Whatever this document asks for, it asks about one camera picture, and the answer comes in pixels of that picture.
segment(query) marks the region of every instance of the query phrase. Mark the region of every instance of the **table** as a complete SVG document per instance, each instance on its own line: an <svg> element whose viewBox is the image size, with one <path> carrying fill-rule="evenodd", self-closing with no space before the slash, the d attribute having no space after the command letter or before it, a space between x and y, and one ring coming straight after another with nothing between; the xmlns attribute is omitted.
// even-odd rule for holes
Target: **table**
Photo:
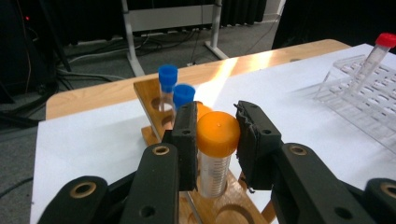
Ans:
<svg viewBox="0 0 396 224"><path fill-rule="evenodd" d="M319 56L347 48L348 45L346 44L326 39L213 63L184 67L179 69L178 82L190 83L191 85L206 82L215 77L220 68L225 66L228 62L236 61L229 74L229 76L236 76L266 67ZM136 99L137 96L133 89L134 83L152 79L156 76L158 76L158 74L135 77L73 91L60 92L53 95L47 101L46 119L56 119L77 112Z"/></svg>

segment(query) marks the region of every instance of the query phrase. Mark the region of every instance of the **metal stand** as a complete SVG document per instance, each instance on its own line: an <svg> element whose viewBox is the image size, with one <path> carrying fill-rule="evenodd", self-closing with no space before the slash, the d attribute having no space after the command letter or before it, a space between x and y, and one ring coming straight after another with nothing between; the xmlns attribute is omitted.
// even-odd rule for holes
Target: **metal stand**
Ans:
<svg viewBox="0 0 396 224"><path fill-rule="evenodd" d="M221 15L221 0L216 0L214 5L164 7L141 10L129 10L127 1L121 1L126 36L129 45L127 56L136 77L145 75L145 72L137 60L136 53L134 51L133 32L212 23L211 40L210 42L206 41L205 45L220 59L228 58L227 55L217 47Z"/></svg>

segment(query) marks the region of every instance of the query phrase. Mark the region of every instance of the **gray floor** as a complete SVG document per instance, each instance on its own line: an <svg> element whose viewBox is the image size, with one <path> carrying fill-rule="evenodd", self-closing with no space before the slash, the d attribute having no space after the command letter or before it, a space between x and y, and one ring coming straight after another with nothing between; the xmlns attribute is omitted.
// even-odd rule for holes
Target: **gray floor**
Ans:
<svg viewBox="0 0 396 224"><path fill-rule="evenodd" d="M271 49L277 22L261 22L251 26L235 26L222 28L219 31L219 48L229 57L237 57L251 53ZM164 63L171 63L178 67L185 67L187 63L208 63L216 61L217 58L204 47L204 41L210 39L210 31L203 30L199 36L195 33L190 39L174 46L188 36L185 33L172 33L168 35L150 35L149 41L144 47L158 47L150 44L151 41L159 42L163 48L150 54L139 56L146 74L155 73L157 68ZM115 46L126 47L124 40L113 40L110 42L83 43L74 47L66 47L66 54L77 52L88 52L94 49ZM134 77L133 71L125 56L126 50L102 55L98 57L81 58L73 63L72 69L75 73L111 75L112 80L119 78ZM102 81L69 80L73 89L88 87L103 83ZM66 91L66 87L59 83L60 91ZM1 110L12 109L33 101L38 96L28 93L16 96L16 105L2 105ZM32 112L32 119L45 119L45 106ZM34 175L35 164L35 139L36 128L28 130L17 130L0 126L0 195L7 189L25 180L26 183L0 197L0 223L28 223L30 217L30 205L32 198L32 181L29 178Z"/></svg>

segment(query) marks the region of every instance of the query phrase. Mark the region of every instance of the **tube with orange cap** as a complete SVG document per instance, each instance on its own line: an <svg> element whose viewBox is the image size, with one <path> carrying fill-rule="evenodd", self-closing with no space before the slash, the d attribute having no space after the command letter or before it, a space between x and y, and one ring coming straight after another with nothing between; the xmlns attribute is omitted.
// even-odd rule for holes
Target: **tube with orange cap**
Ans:
<svg viewBox="0 0 396 224"><path fill-rule="evenodd" d="M214 111L203 115L197 123L197 145L201 152L199 165L200 194L219 197L225 190L231 155L239 141L239 124L231 115Z"/></svg>

